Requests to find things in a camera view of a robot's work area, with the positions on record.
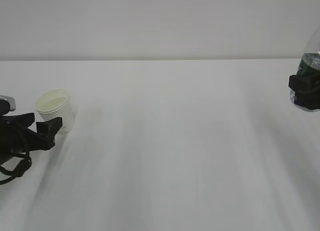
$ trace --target white backdrop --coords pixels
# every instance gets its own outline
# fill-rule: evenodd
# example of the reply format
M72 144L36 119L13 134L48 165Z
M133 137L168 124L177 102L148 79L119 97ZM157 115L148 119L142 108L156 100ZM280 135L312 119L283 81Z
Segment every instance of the white backdrop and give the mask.
M0 0L0 60L300 57L320 0Z

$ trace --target clear plastic bottle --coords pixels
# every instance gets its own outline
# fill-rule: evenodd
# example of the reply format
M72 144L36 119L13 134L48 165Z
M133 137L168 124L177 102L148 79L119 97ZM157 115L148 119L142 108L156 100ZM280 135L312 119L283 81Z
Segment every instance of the clear plastic bottle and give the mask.
M307 77L320 73L320 26L315 30L308 43L305 46L303 56L301 58L298 70L296 72L297 76ZM295 92L290 91L290 99L292 103L295 101ZM306 107L301 107L295 104L300 109L307 112L316 112L320 109L310 110Z

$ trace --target black cable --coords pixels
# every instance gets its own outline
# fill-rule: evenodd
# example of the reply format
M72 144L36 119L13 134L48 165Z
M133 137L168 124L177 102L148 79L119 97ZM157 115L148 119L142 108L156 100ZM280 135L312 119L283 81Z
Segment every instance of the black cable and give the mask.
M3 173L4 175L11 176L8 177L4 180L0 180L0 185L4 185L9 183L10 181L14 180L17 177L21 177L25 171L27 171L31 165L32 165L32 159L30 157L30 149L28 142L22 132L19 130L19 126L16 126L14 123L6 123L7 127L12 129L20 138L22 142L22 153L14 153L13 150L10 150L10 154L13 157L21 158L22 160L18 163L18 165L14 168L14 170L10 171L7 170L6 168L0 166L0 172Z

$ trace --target white paper cup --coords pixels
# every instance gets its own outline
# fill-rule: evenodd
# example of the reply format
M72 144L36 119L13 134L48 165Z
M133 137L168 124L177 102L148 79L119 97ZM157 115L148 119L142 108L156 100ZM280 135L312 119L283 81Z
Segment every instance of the white paper cup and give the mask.
M62 128L58 131L59 135L72 130L75 117L71 109L70 93L65 88L56 88L45 92L35 101L34 108L44 121L56 117L62 118Z

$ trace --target cup rim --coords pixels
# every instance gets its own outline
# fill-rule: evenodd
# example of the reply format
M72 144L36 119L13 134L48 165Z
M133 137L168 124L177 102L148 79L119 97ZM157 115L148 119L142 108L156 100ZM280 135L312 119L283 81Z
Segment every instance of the cup rim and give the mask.
M66 99L61 103L59 104L57 107L53 108L53 109L50 109L50 110L47 110L47 111L43 111L43 110L40 110L37 108L37 102L45 95L47 95L48 93L50 92L54 92L54 91L57 91L57 90L62 90L62 91L65 91L67 93L67 97ZM50 90L47 90L46 92L42 93L34 102L34 109L39 113L39 114L51 114L51 113L54 113L58 110L60 110L63 106L65 106L65 104L70 100L70 92L69 90L67 90L66 88L63 88L63 87L58 87L58 88L54 88L54 89L50 89Z

